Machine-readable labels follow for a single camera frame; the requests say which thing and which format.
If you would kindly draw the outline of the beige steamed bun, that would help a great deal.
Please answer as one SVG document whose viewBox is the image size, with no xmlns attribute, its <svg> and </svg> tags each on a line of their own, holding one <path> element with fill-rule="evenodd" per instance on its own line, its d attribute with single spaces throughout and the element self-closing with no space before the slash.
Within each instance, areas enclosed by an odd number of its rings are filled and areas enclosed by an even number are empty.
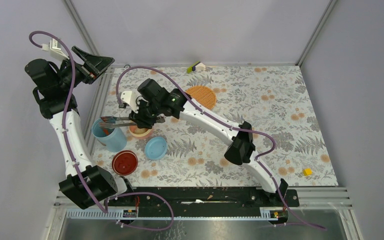
<svg viewBox="0 0 384 240">
<path fill-rule="evenodd" d="M 135 135 L 143 135 L 143 134 L 145 134 L 147 131 L 148 131 L 147 128 L 136 128 L 136 129 L 133 131 L 133 133 L 134 133 Z"/>
</svg>

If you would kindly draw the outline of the pink lunch box bowl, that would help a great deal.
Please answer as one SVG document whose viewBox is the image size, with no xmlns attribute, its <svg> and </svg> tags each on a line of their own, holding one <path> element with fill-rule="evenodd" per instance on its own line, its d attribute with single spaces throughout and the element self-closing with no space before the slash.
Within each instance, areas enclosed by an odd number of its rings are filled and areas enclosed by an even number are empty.
<svg viewBox="0 0 384 240">
<path fill-rule="evenodd" d="M 131 125 L 128 127 L 128 131 L 133 136 L 133 138 L 144 140 L 149 138 L 154 130 L 152 128 L 139 128 L 136 125 Z"/>
</svg>

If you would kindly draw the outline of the light blue lid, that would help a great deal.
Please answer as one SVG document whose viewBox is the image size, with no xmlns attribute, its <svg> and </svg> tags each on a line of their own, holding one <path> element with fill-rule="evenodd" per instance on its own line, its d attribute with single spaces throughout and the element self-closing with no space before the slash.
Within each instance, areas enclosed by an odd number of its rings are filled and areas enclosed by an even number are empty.
<svg viewBox="0 0 384 240">
<path fill-rule="evenodd" d="M 144 153 L 150 160 L 160 160 L 166 155 L 167 150 L 167 141 L 161 136 L 156 136 L 147 142 Z"/>
</svg>

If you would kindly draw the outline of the metal serving tongs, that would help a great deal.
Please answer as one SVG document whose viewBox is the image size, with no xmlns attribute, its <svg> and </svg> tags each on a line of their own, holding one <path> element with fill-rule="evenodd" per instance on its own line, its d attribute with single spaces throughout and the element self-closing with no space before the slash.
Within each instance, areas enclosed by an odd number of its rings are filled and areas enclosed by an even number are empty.
<svg viewBox="0 0 384 240">
<path fill-rule="evenodd" d="M 165 118 L 163 116 L 158 116 L 151 123 L 136 123 L 133 120 L 130 120 L 128 117 L 118 117 L 118 116 L 102 116 L 98 123 L 99 127 L 102 129 L 115 129 L 118 127 L 129 127 L 136 126 L 139 129 L 151 129 L 155 123 L 164 123 Z"/>
</svg>

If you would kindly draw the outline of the dark red lid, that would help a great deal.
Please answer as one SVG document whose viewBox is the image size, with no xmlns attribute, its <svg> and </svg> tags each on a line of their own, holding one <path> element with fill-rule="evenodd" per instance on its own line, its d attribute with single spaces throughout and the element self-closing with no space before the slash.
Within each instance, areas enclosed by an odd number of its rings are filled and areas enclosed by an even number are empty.
<svg viewBox="0 0 384 240">
<path fill-rule="evenodd" d="M 116 174 L 128 176 L 137 169 L 138 163 L 138 157 L 134 152 L 123 150 L 113 157 L 111 167 Z"/>
</svg>

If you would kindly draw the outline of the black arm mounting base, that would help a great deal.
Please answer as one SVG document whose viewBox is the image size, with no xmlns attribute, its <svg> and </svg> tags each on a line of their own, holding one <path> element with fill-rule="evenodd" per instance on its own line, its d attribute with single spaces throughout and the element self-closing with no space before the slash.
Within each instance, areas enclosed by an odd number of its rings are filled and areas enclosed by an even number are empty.
<svg viewBox="0 0 384 240">
<path fill-rule="evenodd" d="M 260 187 L 133 187 L 128 196 L 109 201 L 111 207 L 132 207 L 139 217 L 260 217 L 261 209 L 285 211 L 299 207 L 297 191 L 284 184 L 280 193 Z"/>
</svg>

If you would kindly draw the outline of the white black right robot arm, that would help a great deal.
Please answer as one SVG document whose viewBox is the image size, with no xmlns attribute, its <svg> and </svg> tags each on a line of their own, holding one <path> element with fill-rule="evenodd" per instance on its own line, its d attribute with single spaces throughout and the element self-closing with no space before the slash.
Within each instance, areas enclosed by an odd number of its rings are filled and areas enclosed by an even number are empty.
<svg viewBox="0 0 384 240">
<path fill-rule="evenodd" d="M 246 168 L 267 192 L 266 198 L 271 205 L 279 206 L 287 199 L 287 182 L 258 159 L 261 154 L 257 152 L 253 138 L 256 132 L 249 122 L 229 121 L 180 88 L 167 91 L 151 78 L 140 84 L 137 91 L 123 91 L 119 98 L 131 107 L 128 118 L 139 128 L 151 129 L 162 117 L 174 117 L 213 134 L 228 146 L 224 158 Z"/>
</svg>

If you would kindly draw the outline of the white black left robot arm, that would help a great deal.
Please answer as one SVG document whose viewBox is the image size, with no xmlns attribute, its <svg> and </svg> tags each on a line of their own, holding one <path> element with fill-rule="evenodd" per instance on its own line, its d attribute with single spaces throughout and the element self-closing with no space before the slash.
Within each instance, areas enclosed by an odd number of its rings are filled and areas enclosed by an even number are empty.
<svg viewBox="0 0 384 240">
<path fill-rule="evenodd" d="M 33 96 L 41 115 L 54 129 L 64 156 L 66 179 L 58 184 L 60 191 L 83 210 L 114 195 L 122 205 L 132 204 L 135 192 L 125 179 L 117 180 L 109 171 L 92 163 L 71 89 L 79 83 L 92 84 L 115 60 L 73 46 L 73 52 L 83 60 L 79 64 L 72 62 L 60 47 L 43 44 L 41 48 L 60 60 L 60 67 L 38 58 L 30 61 L 24 70 L 36 85 Z"/>
</svg>

